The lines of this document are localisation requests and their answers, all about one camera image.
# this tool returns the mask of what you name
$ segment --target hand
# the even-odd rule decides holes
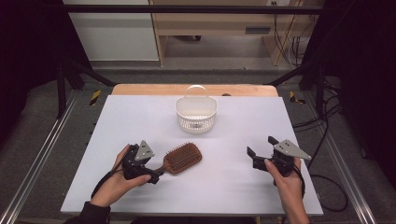
[[[294,158],[294,164],[301,169],[300,159]],[[309,223],[303,204],[300,177],[294,171],[288,176],[282,176],[269,160],[265,160],[265,166],[276,182],[283,210],[290,223]]]
[[[113,168],[119,163],[123,155],[128,151],[129,145],[127,145],[120,153],[117,155],[116,162]],[[128,190],[145,184],[151,179],[151,175],[141,175],[137,178],[126,180],[123,176],[123,171],[120,166],[117,172],[111,176],[91,199],[91,204],[108,207],[114,202],[116,202],[122,195],[124,195]]]

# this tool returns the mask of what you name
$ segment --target hairbrush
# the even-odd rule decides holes
[[[176,175],[198,163],[202,154],[194,143],[185,143],[169,151],[163,158],[163,166],[156,172],[163,174],[164,171]]]

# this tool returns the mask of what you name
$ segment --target white table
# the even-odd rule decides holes
[[[268,135],[297,144],[280,97],[215,97],[216,124],[208,133],[183,132],[175,101],[180,96],[110,95],[96,124],[61,211],[78,213],[126,144],[146,140],[156,153],[147,167],[162,166],[167,151],[193,142],[203,159],[179,175],[165,173],[156,185],[130,190],[112,212],[139,216],[266,216],[284,214],[273,178],[252,168],[247,146],[271,157]],[[311,178],[302,164],[309,216],[322,215]]]

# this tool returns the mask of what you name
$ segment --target plastic basket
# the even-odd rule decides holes
[[[205,91],[205,96],[189,96],[193,88]],[[177,99],[176,112],[180,127],[187,133],[205,133],[215,124],[218,109],[216,99],[209,97],[207,89],[201,85],[192,85],[185,91],[184,97]]]

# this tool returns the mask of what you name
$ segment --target black sleeve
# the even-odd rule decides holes
[[[109,214],[110,207],[100,207],[85,202],[79,216],[68,219],[64,224],[107,224]]]

